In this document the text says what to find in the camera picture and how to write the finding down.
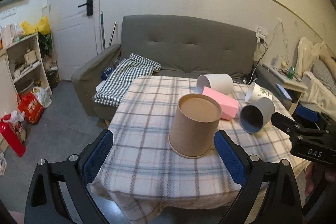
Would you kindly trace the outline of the person right hand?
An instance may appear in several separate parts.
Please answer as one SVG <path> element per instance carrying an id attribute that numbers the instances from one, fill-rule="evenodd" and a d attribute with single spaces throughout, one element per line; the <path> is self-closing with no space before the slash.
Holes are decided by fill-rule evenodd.
<path id="1" fill-rule="evenodd" d="M 314 163 L 310 162 L 306 168 L 306 173 L 305 173 L 305 180 L 306 180 L 305 191 L 304 191 L 305 197 L 307 197 L 314 190 L 313 171 L 314 171 Z M 335 169 L 327 169 L 325 171 L 325 179 L 328 182 L 335 182 L 336 180 Z"/>

